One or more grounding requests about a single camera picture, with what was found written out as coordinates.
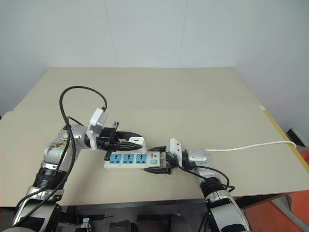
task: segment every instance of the beige tabletop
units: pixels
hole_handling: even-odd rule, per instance
[[[52,68],[0,121],[1,206],[25,196],[44,148],[64,125],[58,102],[73,85],[100,91],[108,101],[106,126],[145,137],[148,148],[176,138],[183,148],[225,149],[284,140],[284,134],[233,68]],[[84,124],[102,102],[94,93],[67,93],[68,116]],[[194,176],[104,169],[105,152],[81,151],[65,185],[62,205],[201,199]],[[234,196],[309,189],[309,173],[292,145],[211,152]]]

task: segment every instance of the power strip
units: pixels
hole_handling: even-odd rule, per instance
[[[110,170],[140,170],[149,167],[160,167],[160,152],[115,151],[112,152],[110,160],[104,164],[104,168]]]

